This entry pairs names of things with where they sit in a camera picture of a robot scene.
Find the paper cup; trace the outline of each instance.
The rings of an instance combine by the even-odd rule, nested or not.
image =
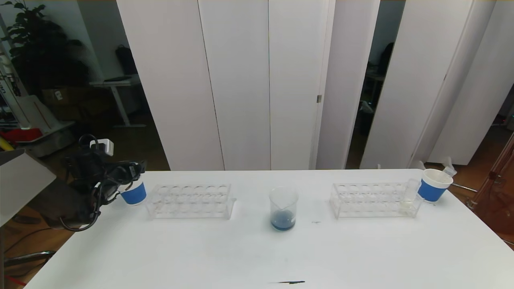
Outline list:
[[[436,169],[426,169],[423,171],[418,194],[427,202],[437,202],[452,183],[453,178],[446,173]]]
[[[135,181],[132,186],[126,190],[128,186],[120,186],[118,190],[122,198],[129,205],[139,205],[146,198],[146,190],[141,179]]]

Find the doorway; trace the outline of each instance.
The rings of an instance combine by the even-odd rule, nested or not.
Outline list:
[[[386,79],[404,6],[405,1],[380,1],[346,169],[358,169],[360,166]]]

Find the cardboard box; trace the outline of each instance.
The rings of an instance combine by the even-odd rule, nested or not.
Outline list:
[[[43,99],[47,106],[75,105],[96,97],[112,98],[109,90],[99,87],[63,87],[43,90]]]
[[[75,105],[55,105],[50,110],[58,120],[74,120],[78,122],[89,122],[96,116],[113,107],[110,99],[92,98],[83,100]]]

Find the green leaves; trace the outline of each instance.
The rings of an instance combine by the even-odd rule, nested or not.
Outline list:
[[[45,9],[45,7],[46,7],[46,6],[45,6],[44,4],[41,4],[41,5],[37,6],[36,8],[34,8],[34,9],[32,10],[32,12],[34,12],[34,13],[39,13],[39,12],[41,12],[41,10]]]
[[[27,7],[25,7],[25,5],[23,5],[22,3],[16,3],[14,4],[14,7],[15,8],[18,8],[18,9],[26,9]]]
[[[2,40],[15,44],[10,50],[11,62],[31,94],[41,94],[42,88],[57,85],[87,84],[88,68],[77,59],[80,49],[74,49],[83,46],[82,42],[69,39],[61,26],[45,19],[45,5],[28,8],[23,0],[3,5],[21,9],[16,10],[15,23],[7,28],[8,36]]]

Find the white folding screen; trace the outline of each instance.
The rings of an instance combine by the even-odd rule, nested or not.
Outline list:
[[[344,169],[380,0],[337,1],[318,147],[318,169]]]
[[[197,1],[117,3],[170,169],[223,170]]]
[[[406,2],[360,168],[409,166],[471,4],[471,0]]]
[[[172,170],[314,168],[334,5],[118,2]]]
[[[334,0],[269,0],[271,169],[315,166]]]
[[[514,82],[514,2],[497,1],[457,101],[428,159],[467,165]]]
[[[268,2],[198,4],[225,169],[269,170]]]

